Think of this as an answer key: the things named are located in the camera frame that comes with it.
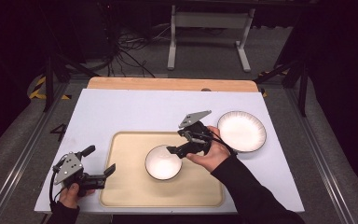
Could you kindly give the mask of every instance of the human arm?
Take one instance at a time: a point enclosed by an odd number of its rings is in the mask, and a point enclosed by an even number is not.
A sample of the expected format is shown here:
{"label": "human arm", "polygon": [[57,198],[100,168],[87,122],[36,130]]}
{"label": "human arm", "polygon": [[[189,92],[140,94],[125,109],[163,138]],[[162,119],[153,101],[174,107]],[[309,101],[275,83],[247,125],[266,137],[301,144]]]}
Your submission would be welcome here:
{"label": "human arm", "polygon": [[[88,190],[86,195],[93,193],[95,190]],[[80,207],[77,205],[79,197],[77,193],[79,192],[78,184],[72,184],[72,186],[67,189],[63,189],[60,194],[60,199],[57,204],[52,208],[52,215],[48,219],[48,224],[54,223],[64,223],[72,224],[76,223],[77,216],[80,211]]]}
{"label": "human arm", "polygon": [[[214,134],[220,134],[215,127],[208,128]],[[235,156],[230,156],[220,143],[212,141],[205,156],[187,154],[187,158],[205,167],[226,186],[242,220],[263,224],[304,223],[298,214],[286,210],[248,168]]]}

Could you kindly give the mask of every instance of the gray carpet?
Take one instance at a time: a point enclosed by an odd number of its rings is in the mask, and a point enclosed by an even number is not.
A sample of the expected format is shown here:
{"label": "gray carpet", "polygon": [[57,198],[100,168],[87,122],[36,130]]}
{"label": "gray carpet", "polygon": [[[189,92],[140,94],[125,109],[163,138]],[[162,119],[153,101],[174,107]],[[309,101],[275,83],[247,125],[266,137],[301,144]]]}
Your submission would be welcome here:
{"label": "gray carpet", "polygon": [[[157,77],[254,79],[259,72],[272,69],[289,33],[290,29],[282,28],[251,30],[245,46],[252,68],[251,73],[242,71],[239,57],[233,47],[234,41],[241,32],[233,30],[226,30],[221,35],[211,35],[201,30],[181,32],[178,37],[176,65],[173,71],[166,69],[169,49],[169,41],[166,39],[140,50],[132,50],[130,54],[139,62],[146,60],[146,68]],[[139,67],[126,64],[120,66],[116,61],[113,63],[113,71],[117,76],[143,73]],[[101,70],[99,73],[106,75],[107,71]],[[34,154],[26,164],[26,169],[10,194],[7,204],[3,206],[0,223],[40,223],[44,217],[43,214],[34,212],[34,205],[41,190],[41,183],[51,168],[50,165],[60,144],[59,136],[49,132],[63,123],[69,123],[79,93],[87,86],[87,79],[84,77],[83,75],[74,76],[65,90],[65,94],[70,94],[73,98],[59,100],[48,119],[39,141],[35,143]],[[268,84],[260,85],[260,87],[267,92],[265,101],[268,112],[306,210],[300,215],[309,224],[344,223],[341,222],[339,213],[321,178],[311,153],[310,142],[296,116],[296,108],[290,104],[288,90],[278,84],[280,79],[281,77],[275,77]],[[307,97],[307,120],[335,175],[351,215],[355,223],[358,223],[358,179],[348,165],[314,97],[311,83]],[[0,189],[5,184],[7,175],[17,158],[27,146],[27,141],[43,114],[44,103],[44,100],[33,99],[0,139]],[[109,219],[110,216],[81,214],[77,223],[107,224]]]}

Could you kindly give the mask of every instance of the black sleeve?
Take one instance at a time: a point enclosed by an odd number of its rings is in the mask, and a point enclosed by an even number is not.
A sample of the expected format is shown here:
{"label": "black sleeve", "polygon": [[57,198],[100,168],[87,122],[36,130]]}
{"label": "black sleeve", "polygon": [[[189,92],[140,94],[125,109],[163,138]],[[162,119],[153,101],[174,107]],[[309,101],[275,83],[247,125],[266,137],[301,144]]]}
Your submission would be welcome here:
{"label": "black sleeve", "polygon": [[297,213],[286,210],[236,157],[227,158],[211,175],[226,186],[243,221],[252,224],[304,223]]}
{"label": "black sleeve", "polygon": [[57,202],[48,219],[48,224],[75,224],[80,208],[77,209],[65,207],[62,203]]}

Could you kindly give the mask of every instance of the white bowl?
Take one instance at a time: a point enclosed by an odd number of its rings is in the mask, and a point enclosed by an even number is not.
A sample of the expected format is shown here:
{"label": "white bowl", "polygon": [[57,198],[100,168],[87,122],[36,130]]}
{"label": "white bowl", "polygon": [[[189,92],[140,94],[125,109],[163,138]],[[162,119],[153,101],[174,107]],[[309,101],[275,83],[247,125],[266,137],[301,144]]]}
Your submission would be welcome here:
{"label": "white bowl", "polygon": [[146,171],[159,180],[167,180],[176,176],[182,168],[182,160],[171,154],[167,146],[155,147],[146,156]]}

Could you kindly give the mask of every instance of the wooden tray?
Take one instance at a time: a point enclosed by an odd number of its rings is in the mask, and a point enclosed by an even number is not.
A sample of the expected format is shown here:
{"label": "wooden tray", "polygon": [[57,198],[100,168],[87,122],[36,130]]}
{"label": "wooden tray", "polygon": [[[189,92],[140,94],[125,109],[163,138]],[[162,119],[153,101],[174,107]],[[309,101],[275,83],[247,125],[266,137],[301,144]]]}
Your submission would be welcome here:
{"label": "wooden tray", "polygon": [[145,169],[147,153],[161,145],[185,143],[178,133],[120,132],[114,135],[106,167],[116,164],[100,202],[105,207],[216,207],[224,199],[221,183],[203,167],[183,158],[170,180],[157,180]]}

